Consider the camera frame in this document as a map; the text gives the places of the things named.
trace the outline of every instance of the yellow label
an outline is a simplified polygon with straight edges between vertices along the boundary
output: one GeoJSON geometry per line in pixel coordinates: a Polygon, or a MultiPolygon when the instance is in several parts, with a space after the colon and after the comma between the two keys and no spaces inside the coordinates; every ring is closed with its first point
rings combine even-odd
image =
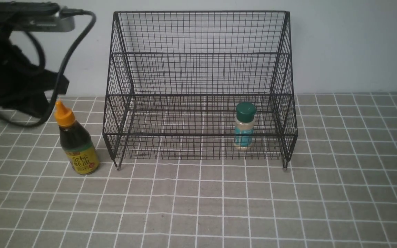
{"type": "Polygon", "coordinates": [[[79,174],[91,173],[99,166],[99,159],[93,145],[83,151],[65,151],[65,154],[71,166],[79,174]]]}

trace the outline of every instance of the tiled surface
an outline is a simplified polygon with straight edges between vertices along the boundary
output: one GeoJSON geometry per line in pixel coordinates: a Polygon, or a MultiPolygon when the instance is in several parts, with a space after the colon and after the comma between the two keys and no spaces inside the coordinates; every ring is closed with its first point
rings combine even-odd
{"type": "Polygon", "coordinates": [[[89,176],[68,167],[52,120],[0,123],[0,248],[397,248],[397,93],[297,99],[285,172],[274,160],[127,160],[115,171],[100,97],[65,101],[103,162],[89,176]]]}

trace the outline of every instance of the wire rack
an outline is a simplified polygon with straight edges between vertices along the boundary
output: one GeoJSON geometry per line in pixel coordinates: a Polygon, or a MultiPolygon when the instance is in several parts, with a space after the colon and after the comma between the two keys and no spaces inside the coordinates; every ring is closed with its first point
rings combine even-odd
{"type": "Polygon", "coordinates": [[[124,158],[291,159],[298,137],[286,11],[121,11],[112,24],[103,137],[124,158]],[[257,108],[234,147],[236,105],[257,108]]]}

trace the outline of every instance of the black cable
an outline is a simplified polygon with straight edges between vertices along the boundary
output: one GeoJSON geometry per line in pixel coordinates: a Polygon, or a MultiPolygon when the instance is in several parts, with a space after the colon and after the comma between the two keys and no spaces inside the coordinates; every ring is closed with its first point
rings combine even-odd
{"type": "Polygon", "coordinates": [[[50,99],[49,108],[47,109],[47,111],[45,112],[43,117],[41,117],[37,122],[31,123],[31,124],[23,124],[23,123],[11,121],[6,116],[1,115],[1,114],[0,114],[0,120],[5,121],[5,122],[12,124],[14,126],[18,126],[18,127],[38,127],[38,126],[44,124],[45,122],[47,122],[48,119],[50,118],[51,114],[53,113],[53,109],[55,107],[55,103],[56,103],[56,100],[58,97],[58,88],[59,88],[59,84],[60,84],[60,79],[63,76],[65,68],[67,67],[68,61],[70,60],[70,57],[73,54],[76,47],[81,43],[83,38],[85,38],[85,36],[90,32],[90,30],[93,28],[93,26],[96,22],[96,15],[91,11],[78,10],[78,9],[63,9],[61,11],[61,15],[64,17],[76,16],[76,15],[77,16],[84,16],[84,15],[87,16],[88,15],[88,16],[91,16],[91,20],[90,20],[90,23],[88,23],[87,27],[85,27],[85,29],[75,39],[73,44],[71,44],[70,48],[68,49],[67,53],[65,54],[65,56],[61,62],[59,71],[57,72],[56,83],[55,83],[55,87],[53,89],[52,97],[50,99]]]}

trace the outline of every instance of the white wall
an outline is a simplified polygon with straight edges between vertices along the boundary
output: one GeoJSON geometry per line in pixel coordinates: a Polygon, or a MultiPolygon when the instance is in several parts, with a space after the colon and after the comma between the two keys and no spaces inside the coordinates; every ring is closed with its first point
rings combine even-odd
{"type": "MultiPolygon", "coordinates": [[[[55,0],[91,10],[98,22],[77,48],[65,75],[68,95],[104,95],[113,11],[287,10],[291,13],[295,91],[397,91],[396,0],[55,0]]],[[[57,70],[88,17],[71,33],[36,33],[47,68],[57,70]]],[[[13,41],[36,60],[21,34],[13,41]]]]}

